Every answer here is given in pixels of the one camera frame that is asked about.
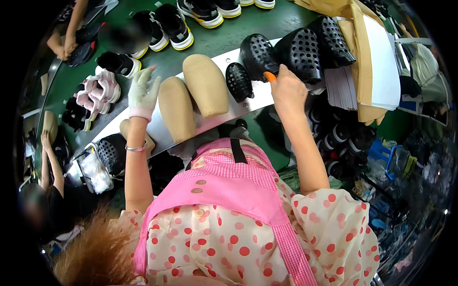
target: pink apron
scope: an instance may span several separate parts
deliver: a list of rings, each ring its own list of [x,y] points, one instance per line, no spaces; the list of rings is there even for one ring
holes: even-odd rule
[[[249,145],[248,141],[222,138],[199,147],[196,160],[215,154],[214,149],[221,148],[232,149],[233,156],[219,156],[218,162],[206,162],[204,167],[176,175],[148,207],[133,258],[135,272],[145,275],[147,271],[147,231],[154,216],[180,205],[219,205],[271,226],[293,282],[297,286],[316,286],[278,195],[274,182],[274,176],[278,175],[266,154],[259,147]],[[249,156],[245,158],[244,151],[259,158],[264,166]]]

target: white work glove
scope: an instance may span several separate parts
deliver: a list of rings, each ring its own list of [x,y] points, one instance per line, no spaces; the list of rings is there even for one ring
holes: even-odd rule
[[[129,118],[138,116],[151,122],[151,115],[153,114],[158,99],[161,77],[158,76],[154,79],[149,91],[147,91],[147,82],[155,69],[156,66],[154,65],[141,70],[137,72],[132,79],[131,88],[128,94],[130,109]]]

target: polka dot blouse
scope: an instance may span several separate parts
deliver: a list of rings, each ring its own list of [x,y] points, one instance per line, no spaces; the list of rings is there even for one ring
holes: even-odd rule
[[[369,205],[342,189],[303,196],[280,178],[275,183],[317,284],[369,285],[379,265]],[[118,223],[137,226],[128,245],[133,257],[143,214],[123,211]],[[270,226],[216,205],[160,212],[148,225],[145,281],[166,285],[197,269],[227,285],[279,286],[289,280]]]

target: bracelet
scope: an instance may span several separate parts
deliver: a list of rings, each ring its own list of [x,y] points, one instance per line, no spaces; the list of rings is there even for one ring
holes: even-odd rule
[[[130,148],[130,147],[127,147],[127,144],[126,144],[125,149],[130,152],[143,152],[146,150],[147,144],[148,144],[148,141],[145,139],[145,144],[141,145],[140,147]]]

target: orange utility knife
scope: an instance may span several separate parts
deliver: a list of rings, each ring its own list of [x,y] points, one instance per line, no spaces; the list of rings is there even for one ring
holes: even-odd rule
[[[277,79],[277,77],[271,72],[265,71],[262,74],[267,78],[269,82],[272,82]]]

